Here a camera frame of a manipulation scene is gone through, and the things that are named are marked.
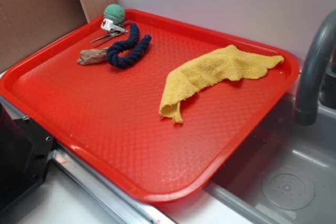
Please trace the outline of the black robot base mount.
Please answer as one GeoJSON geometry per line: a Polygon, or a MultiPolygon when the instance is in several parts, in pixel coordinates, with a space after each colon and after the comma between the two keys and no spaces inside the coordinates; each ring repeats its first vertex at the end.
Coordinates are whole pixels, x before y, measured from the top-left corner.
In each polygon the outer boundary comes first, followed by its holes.
{"type": "Polygon", "coordinates": [[[1,213],[45,182],[55,139],[33,119],[12,119],[1,106],[1,213]]]}

